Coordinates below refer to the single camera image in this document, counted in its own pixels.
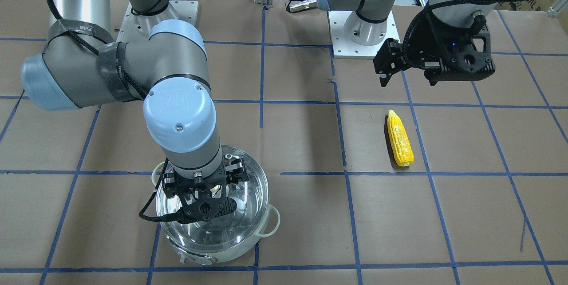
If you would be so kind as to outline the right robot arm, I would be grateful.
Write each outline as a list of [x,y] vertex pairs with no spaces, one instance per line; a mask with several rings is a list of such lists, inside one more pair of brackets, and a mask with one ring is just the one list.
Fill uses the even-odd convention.
[[112,38],[109,0],[47,0],[48,48],[22,65],[24,90],[47,111],[143,101],[173,172],[204,188],[223,152],[203,38],[172,0],[129,2],[142,29],[132,42]]

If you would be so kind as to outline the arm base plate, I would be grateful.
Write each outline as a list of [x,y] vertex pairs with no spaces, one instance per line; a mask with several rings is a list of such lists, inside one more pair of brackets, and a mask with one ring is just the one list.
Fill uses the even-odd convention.
[[373,59],[388,38],[400,40],[392,12],[379,24],[361,20],[354,11],[330,11],[328,18],[335,58]]
[[164,20],[179,19],[196,25],[199,2],[197,0],[171,0],[166,10],[156,16],[134,16],[128,4],[116,40],[136,42],[147,40],[151,29]]

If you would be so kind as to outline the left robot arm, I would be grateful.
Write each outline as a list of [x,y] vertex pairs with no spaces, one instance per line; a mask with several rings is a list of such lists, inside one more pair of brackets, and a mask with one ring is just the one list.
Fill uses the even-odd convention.
[[[446,1],[451,0],[429,0],[428,5]],[[417,16],[403,40],[381,35],[395,0],[317,0],[317,4],[324,11],[351,12],[345,31],[353,42],[371,46],[384,40],[373,59],[382,87],[393,75],[410,68],[422,69],[434,86],[483,80],[496,70],[486,17],[498,0],[461,1]]]

